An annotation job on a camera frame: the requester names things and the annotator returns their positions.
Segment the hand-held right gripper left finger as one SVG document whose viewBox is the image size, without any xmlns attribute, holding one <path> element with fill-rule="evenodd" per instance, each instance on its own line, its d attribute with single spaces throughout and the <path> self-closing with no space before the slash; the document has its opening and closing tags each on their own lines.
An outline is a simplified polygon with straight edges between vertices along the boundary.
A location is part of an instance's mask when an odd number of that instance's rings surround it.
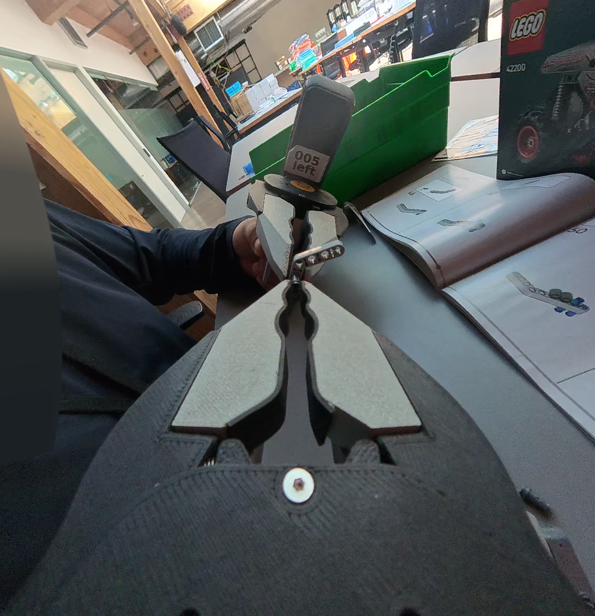
<svg viewBox="0 0 595 616">
<path fill-rule="evenodd" d="M 278 432 L 286 405 L 287 295 L 283 282 L 225 323 L 185 392 L 172 430 L 235 439 L 248 452 Z"/>
</svg>

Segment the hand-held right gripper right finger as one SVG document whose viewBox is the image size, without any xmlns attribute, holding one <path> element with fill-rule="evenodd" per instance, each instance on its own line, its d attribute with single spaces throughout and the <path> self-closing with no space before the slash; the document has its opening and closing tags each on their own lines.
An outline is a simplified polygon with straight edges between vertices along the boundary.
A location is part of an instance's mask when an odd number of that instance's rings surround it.
<svg viewBox="0 0 595 616">
<path fill-rule="evenodd" d="M 310 283 L 302 284 L 309 419 L 319 446 L 411 435 L 422 421 L 373 330 Z"/>
</svg>

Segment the grey angled lego beam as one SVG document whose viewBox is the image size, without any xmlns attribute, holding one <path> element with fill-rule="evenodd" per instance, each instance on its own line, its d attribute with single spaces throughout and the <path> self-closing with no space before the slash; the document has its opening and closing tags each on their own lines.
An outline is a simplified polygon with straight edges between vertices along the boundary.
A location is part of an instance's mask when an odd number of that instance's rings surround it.
<svg viewBox="0 0 595 616">
<path fill-rule="evenodd" d="M 344 253 L 345 247 L 340 240 L 295 253 L 290 267 L 289 279 L 311 280 L 328 261 L 338 259 Z"/>
</svg>

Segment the person's left forearm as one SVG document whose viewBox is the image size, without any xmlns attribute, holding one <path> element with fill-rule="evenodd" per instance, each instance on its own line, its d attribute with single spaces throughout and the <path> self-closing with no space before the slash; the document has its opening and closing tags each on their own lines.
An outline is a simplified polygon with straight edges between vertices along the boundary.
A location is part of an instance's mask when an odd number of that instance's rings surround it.
<svg viewBox="0 0 595 616">
<path fill-rule="evenodd" d="M 233 248 L 240 218 L 213 229 L 121 228 L 44 200 L 56 265 L 82 280 L 107 279 L 154 306 L 174 295 L 204 291 L 216 295 L 247 283 Z"/>
</svg>

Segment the black lego set box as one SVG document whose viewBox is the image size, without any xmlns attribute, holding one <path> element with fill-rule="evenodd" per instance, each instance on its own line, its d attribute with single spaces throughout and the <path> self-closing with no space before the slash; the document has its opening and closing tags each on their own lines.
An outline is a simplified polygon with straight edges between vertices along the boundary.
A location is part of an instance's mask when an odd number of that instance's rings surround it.
<svg viewBox="0 0 595 616">
<path fill-rule="evenodd" d="M 498 179 L 595 181 L 595 0 L 502 3 Z"/>
</svg>

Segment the person's left hand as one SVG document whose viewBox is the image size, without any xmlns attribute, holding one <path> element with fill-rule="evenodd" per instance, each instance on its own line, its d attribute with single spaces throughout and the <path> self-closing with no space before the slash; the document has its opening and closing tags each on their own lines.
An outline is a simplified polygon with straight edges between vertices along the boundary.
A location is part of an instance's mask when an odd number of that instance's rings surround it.
<svg viewBox="0 0 595 616">
<path fill-rule="evenodd" d="M 247 278 L 255 280 L 264 291 L 276 287 L 274 274 L 266 275 L 267 257 L 256 235 L 256 218 L 244 218 L 232 233 L 232 251 Z"/>
</svg>

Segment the dark grey curved strip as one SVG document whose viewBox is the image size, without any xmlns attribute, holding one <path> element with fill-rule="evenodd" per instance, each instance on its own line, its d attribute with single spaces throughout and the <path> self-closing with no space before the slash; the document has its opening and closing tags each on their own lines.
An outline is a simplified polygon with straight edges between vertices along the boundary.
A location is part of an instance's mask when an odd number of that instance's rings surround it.
<svg viewBox="0 0 595 616">
<path fill-rule="evenodd" d="M 362 214 L 357 210 L 357 208 L 353 204 L 344 202 L 342 212 L 345 217 L 348 218 L 349 224 L 356 224 L 358 228 L 361 228 L 366 233 L 370 243 L 376 244 L 375 235 L 372 233 L 370 228 L 365 222 Z"/>
</svg>

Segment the stack of white boxes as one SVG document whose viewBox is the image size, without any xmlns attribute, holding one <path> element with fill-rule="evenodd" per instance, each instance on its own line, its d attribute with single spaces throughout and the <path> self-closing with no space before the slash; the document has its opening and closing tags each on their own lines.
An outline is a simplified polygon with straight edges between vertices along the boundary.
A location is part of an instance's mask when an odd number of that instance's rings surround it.
<svg viewBox="0 0 595 616">
<path fill-rule="evenodd" d="M 238 123 L 242 123 L 272 107 L 287 95 L 287 89 L 278 84 L 276 77 L 274 74 L 268 74 L 254 85 L 246 84 L 240 87 L 240 91 L 231 96 L 229 104 Z"/>
</svg>

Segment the green plastic bin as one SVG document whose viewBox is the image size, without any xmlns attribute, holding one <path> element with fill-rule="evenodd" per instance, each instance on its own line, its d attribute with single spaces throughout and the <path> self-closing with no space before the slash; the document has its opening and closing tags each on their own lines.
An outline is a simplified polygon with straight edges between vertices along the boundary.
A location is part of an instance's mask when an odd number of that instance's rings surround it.
<svg viewBox="0 0 595 616">
<path fill-rule="evenodd" d="M 322 185 L 338 204 L 443 150 L 451 60 L 448 52 L 388 65 L 350 87 L 354 113 Z"/>
</svg>

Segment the black fabric chair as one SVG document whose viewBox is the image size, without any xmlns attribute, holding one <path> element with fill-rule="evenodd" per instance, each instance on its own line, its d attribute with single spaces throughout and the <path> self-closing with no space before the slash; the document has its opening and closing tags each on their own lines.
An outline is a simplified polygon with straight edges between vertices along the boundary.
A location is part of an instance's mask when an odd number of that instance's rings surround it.
<svg viewBox="0 0 595 616">
<path fill-rule="evenodd" d="M 216 197 L 227 202 L 225 185 L 231 155 L 209 136 L 205 128 L 193 120 L 178 132 L 156 140 Z"/>
</svg>

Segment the printed paper leaflet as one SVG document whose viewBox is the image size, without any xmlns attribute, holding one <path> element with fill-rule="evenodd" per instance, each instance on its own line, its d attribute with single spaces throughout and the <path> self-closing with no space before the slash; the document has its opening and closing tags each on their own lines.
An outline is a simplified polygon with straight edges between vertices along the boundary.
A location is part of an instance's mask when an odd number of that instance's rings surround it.
<svg viewBox="0 0 595 616">
<path fill-rule="evenodd" d="M 467 122 L 432 162 L 465 161 L 498 152 L 498 116 Z"/>
</svg>

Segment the black office chair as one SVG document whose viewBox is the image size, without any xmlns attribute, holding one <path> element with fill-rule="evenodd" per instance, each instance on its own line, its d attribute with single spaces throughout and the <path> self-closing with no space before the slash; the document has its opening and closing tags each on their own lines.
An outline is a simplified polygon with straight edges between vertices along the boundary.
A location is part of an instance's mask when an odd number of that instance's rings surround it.
<svg viewBox="0 0 595 616">
<path fill-rule="evenodd" d="M 417 0 L 412 60 L 486 42 L 487 0 Z"/>
</svg>

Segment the wooden counter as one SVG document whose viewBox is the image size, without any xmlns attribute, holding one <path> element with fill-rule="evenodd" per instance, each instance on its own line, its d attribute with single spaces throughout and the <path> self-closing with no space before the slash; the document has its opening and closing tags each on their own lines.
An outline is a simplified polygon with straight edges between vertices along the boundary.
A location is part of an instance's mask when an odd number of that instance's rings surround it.
<svg viewBox="0 0 595 616">
<path fill-rule="evenodd" d="M 41 181 L 49 181 L 51 202 L 121 228 L 150 232 L 148 224 L 88 159 L 39 111 L 32 100 L 0 69 L 19 124 L 23 128 L 35 171 Z M 203 291 L 174 295 L 160 306 L 162 314 L 172 313 L 189 302 L 200 302 L 205 317 L 185 333 L 203 338 L 215 330 L 216 298 Z"/>
</svg>

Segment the grey plastic piece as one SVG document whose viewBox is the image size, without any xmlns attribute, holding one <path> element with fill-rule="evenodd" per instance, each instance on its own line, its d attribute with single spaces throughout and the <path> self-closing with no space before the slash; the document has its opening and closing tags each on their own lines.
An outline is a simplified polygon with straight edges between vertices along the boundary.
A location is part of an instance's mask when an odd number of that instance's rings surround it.
<svg viewBox="0 0 595 616">
<path fill-rule="evenodd" d="M 525 514 L 548 556 L 583 600 L 588 614 L 595 616 L 595 594 L 571 540 L 560 529 L 544 524 L 534 514 L 529 512 L 525 512 Z"/>
</svg>

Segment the wooden post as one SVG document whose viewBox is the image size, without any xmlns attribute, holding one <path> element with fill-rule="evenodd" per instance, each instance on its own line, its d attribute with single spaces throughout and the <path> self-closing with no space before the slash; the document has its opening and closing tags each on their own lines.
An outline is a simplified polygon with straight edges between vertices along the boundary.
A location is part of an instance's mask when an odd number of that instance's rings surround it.
<svg viewBox="0 0 595 616">
<path fill-rule="evenodd" d="M 146 34 L 150 37 L 153 45 L 158 50 L 160 56 L 168 65 L 172 76 L 174 80 L 178 83 L 180 89 L 182 93 L 186 96 L 188 101 L 193 107 L 195 112 L 197 115 L 203 116 L 209 122 L 213 128 L 217 130 L 217 126 L 211 116 L 208 108 L 205 107 L 204 101 L 193 88 L 192 83 L 189 81 L 184 68 L 181 66 L 178 58 L 173 53 L 170 42 L 166 39 L 166 37 L 162 33 L 162 29 L 160 27 L 158 22 L 156 21 L 156 17 L 153 13 L 149 10 L 146 2 L 142 0 L 130 0 L 129 2 L 130 7 L 135 13 L 139 23 L 142 25 L 143 30 Z"/>
</svg>

